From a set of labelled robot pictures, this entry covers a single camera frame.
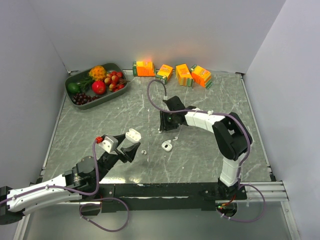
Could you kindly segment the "white oval earbud case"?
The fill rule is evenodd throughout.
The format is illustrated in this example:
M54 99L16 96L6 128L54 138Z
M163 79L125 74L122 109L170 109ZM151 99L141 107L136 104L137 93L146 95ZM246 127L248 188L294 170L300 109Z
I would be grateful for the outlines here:
M130 128L126 133L125 133L125 138L127 140L129 140L131 143L133 144L136 144L136 143L139 143L142 139L142 136L141 134L133 129L133 128Z

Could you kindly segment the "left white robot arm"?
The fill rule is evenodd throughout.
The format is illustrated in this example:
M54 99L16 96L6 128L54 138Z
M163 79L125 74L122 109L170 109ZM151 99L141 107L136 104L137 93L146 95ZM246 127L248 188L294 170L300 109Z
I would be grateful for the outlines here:
M91 156L83 157L71 170L25 188L1 187L1 225L16 223L38 209L58 203L95 200L101 180L118 161L131 163L134 160L141 139L141 134L132 128L117 136L98 136L92 146L104 150L100 157L93 151Z

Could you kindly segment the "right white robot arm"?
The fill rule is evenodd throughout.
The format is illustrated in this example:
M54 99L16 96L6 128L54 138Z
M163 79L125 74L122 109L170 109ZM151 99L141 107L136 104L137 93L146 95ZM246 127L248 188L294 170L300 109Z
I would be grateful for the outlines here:
M180 125L197 127L214 134L218 149L223 155L222 171L218 178L218 193L230 199L239 189L242 161L248 157L253 142L239 116L230 112L214 114L194 106L185 107L180 98L164 96L168 107L160 111L160 131L171 131Z

